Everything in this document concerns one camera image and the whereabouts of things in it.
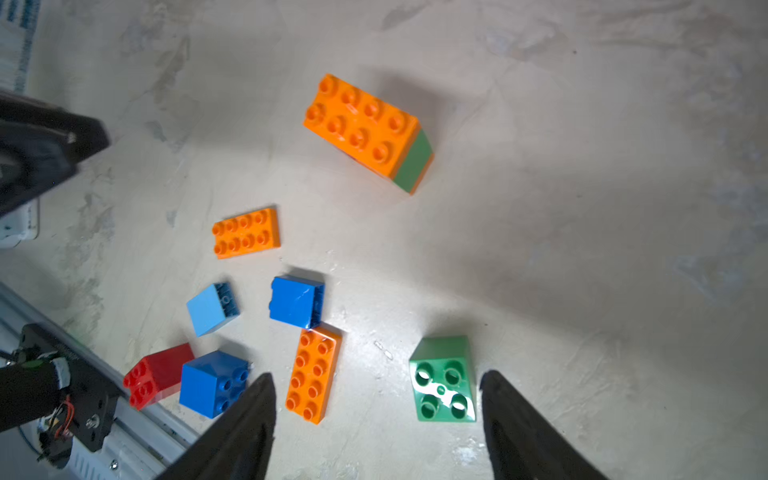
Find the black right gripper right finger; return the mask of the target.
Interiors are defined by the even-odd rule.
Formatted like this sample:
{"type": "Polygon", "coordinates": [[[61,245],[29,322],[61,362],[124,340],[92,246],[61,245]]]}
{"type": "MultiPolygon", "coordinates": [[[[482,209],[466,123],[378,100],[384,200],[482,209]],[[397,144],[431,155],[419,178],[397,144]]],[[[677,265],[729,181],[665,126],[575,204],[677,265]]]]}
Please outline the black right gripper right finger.
{"type": "Polygon", "coordinates": [[[485,372],[480,390],[496,479],[606,479],[499,371],[485,372]]]}

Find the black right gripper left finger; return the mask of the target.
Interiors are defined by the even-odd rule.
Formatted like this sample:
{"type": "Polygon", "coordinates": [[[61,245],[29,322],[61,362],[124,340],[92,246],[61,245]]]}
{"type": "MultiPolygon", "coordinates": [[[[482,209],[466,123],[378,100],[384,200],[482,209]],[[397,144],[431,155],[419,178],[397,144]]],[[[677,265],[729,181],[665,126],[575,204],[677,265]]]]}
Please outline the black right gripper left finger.
{"type": "Polygon", "coordinates": [[[264,479],[276,424],[273,376],[261,374],[160,479],[264,479]]]}

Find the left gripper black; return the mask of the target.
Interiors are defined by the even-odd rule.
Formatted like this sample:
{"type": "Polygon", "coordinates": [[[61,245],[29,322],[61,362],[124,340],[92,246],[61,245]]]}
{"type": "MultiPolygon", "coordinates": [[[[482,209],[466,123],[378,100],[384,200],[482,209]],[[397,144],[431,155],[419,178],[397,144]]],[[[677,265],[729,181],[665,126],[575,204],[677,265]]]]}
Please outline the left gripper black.
{"type": "Polygon", "coordinates": [[[3,89],[1,214],[73,177],[79,163],[109,146],[100,120],[3,89]]]}

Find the dark green lego brick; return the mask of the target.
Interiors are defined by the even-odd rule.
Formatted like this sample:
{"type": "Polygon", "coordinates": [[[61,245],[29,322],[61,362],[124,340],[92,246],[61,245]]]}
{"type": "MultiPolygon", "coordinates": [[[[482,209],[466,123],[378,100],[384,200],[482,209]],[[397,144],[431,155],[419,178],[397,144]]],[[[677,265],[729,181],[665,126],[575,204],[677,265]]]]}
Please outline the dark green lego brick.
{"type": "Polygon", "coordinates": [[[475,370],[467,336],[422,338],[409,359],[421,422],[475,422],[475,370]]]}

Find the light green lego brick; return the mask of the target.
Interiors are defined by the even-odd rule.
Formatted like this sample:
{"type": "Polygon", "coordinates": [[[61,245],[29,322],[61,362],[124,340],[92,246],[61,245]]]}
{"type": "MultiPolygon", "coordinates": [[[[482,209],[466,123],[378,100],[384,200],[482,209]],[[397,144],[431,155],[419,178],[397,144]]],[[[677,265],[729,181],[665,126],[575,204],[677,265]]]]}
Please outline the light green lego brick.
{"type": "Polygon", "coordinates": [[[408,194],[413,195],[433,158],[434,152],[425,131],[420,130],[408,149],[393,182],[408,194]]]}

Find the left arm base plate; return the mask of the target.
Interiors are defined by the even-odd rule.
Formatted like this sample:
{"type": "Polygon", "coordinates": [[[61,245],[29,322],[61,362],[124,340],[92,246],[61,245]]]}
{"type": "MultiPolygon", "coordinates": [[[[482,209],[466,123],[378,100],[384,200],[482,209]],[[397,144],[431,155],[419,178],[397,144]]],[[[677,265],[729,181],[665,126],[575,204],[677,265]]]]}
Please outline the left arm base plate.
{"type": "Polygon", "coordinates": [[[101,450],[123,396],[115,381],[40,323],[22,327],[14,359],[5,424],[15,428],[50,417],[41,446],[52,463],[70,455],[74,440],[91,452],[101,450]]]}

